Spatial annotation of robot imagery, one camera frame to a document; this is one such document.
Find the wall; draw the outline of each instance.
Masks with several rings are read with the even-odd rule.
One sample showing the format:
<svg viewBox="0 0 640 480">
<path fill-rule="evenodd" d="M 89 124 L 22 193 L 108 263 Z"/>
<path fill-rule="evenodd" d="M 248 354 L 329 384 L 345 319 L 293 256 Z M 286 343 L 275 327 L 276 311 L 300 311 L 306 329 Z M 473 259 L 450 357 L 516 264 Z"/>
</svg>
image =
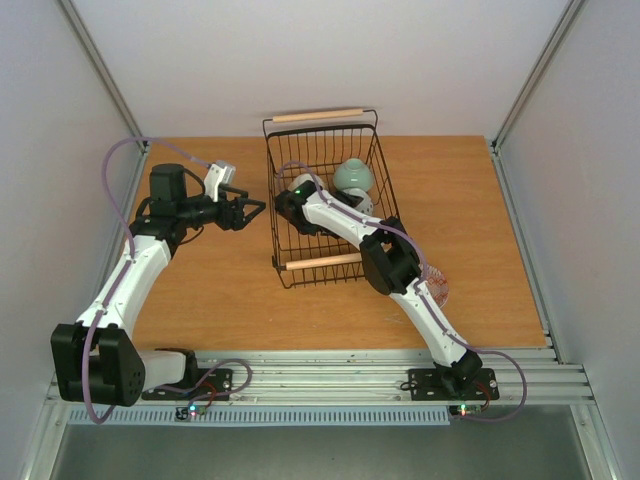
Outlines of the wall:
<svg viewBox="0 0 640 480">
<path fill-rule="evenodd" d="M 76 0 L 141 129 L 172 136 L 369 106 L 385 134 L 493 137 L 565 3 Z"/>
<path fill-rule="evenodd" d="M 18 478 L 53 374 L 49 337 L 90 301 L 113 214 L 100 162 L 127 136 L 55 2 L 0 16 L 0 478 Z M 122 195 L 137 155 L 111 181 Z"/>
<path fill-rule="evenodd" d="M 504 147 L 568 360 L 640 478 L 640 3 L 590 0 Z"/>
</svg>

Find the gray floor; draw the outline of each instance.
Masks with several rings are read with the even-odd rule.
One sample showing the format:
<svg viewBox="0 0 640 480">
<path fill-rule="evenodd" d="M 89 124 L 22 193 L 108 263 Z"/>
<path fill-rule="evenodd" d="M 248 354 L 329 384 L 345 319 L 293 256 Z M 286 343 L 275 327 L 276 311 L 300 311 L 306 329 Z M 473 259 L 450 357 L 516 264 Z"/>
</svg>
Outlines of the gray floor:
<svg viewBox="0 0 640 480">
<path fill-rule="evenodd" d="M 568 407 L 497 425 L 69 426 L 54 479 L 589 478 Z"/>
</svg>

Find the wire rack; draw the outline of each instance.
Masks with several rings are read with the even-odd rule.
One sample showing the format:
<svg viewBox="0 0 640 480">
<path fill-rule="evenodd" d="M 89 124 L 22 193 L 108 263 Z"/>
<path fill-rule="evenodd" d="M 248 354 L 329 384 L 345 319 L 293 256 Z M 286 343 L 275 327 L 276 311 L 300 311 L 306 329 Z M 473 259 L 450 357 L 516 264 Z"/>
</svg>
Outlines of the wire rack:
<svg viewBox="0 0 640 480">
<path fill-rule="evenodd" d="M 263 121 L 267 142 L 273 266 L 285 288 L 357 281 L 364 277 L 360 261 L 300 270 L 286 269 L 287 262 L 355 253 L 358 250 L 346 240 L 326 234 L 300 235 L 295 227 L 275 212 L 274 199 L 281 189 L 286 188 L 298 175 L 306 173 L 298 167 L 288 168 L 279 180 L 278 171 L 285 163 L 291 160 L 305 163 L 332 190 L 336 168 L 349 158 L 360 158 L 375 177 L 374 186 L 367 192 L 374 204 L 373 216 L 388 218 L 393 215 L 399 218 L 391 179 L 376 132 L 378 114 L 375 110 L 360 110 L 359 114 L 370 116 L 373 122 L 276 130 L 279 126 L 276 118 Z"/>
</svg>

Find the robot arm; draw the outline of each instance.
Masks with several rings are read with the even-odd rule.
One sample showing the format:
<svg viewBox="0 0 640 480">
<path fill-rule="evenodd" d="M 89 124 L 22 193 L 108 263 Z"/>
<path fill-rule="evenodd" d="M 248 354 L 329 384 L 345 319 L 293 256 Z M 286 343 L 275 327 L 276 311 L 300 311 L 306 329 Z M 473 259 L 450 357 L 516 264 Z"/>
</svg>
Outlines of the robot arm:
<svg viewBox="0 0 640 480">
<path fill-rule="evenodd" d="M 81 358 L 90 325 L 98 318 L 89 357 L 89 388 L 94 403 L 133 405 L 145 390 L 164 384 L 192 387 L 197 380 L 195 355 L 187 350 L 138 352 L 131 338 L 138 313 L 158 275 L 169 264 L 188 229 L 216 223 L 223 230 L 241 230 L 265 209 L 247 192 L 229 186 L 235 167 L 218 162 L 210 167 L 203 193 L 188 197 L 182 165 L 152 169 L 151 196 L 131 224 L 135 252 L 129 244 L 95 301 L 73 325 L 60 324 L 51 336 L 60 395 L 82 401 Z M 237 196 L 227 198 L 227 193 Z M 244 213 L 247 205 L 255 208 Z M 149 213 L 144 209 L 149 206 Z"/>
<path fill-rule="evenodd" d="M 406 233 L 399 219 L 370 217 L 340 202 L 328 192 L 320 194 L 313 181 L 294 192 L 283 191 L 275 201 L 277 212 L 301 234 L 324 231 L 347 240 L 360 250 L 365 278 L 404 310 L 424 338 L 443 385 L 452 396 L 464 391 L 482 367 L 479 356 L 453 340 L 464 339 L 453 329 L 421 281 L 418 256 L 402 237 L 380 226 Z"/>
</svg>

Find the wooden table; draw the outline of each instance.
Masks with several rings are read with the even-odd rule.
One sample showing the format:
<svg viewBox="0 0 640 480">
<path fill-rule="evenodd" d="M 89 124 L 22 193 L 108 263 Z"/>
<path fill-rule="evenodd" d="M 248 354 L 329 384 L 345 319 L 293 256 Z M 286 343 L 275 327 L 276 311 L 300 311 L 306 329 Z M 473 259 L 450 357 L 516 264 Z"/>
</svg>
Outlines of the wooden table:
<svg viewBox="0 0 640 480">
<path fill-rule="evenodd" d="M 263 138 L 170 141 L 203 160 L 236 165 L 234 186 L 267 200 Z M 381 143 L 403 223 L 449 281 L 444 312 L 457 331 L 477 346 L 545 345 L 485 140 L 383 137 Z M 183 159 L 154 146 L 138 201 L 148 195 L 151 167 L 166 162 Z M 189 168 L 204 174 L 196 164 Z M 285 290 L 272 253 L 267 211 L 241 232 L 208 226 L 158 278 L 136 324 L 137 347 L 424 347 L 395 302 L 366 283 Z"/>
</svg>

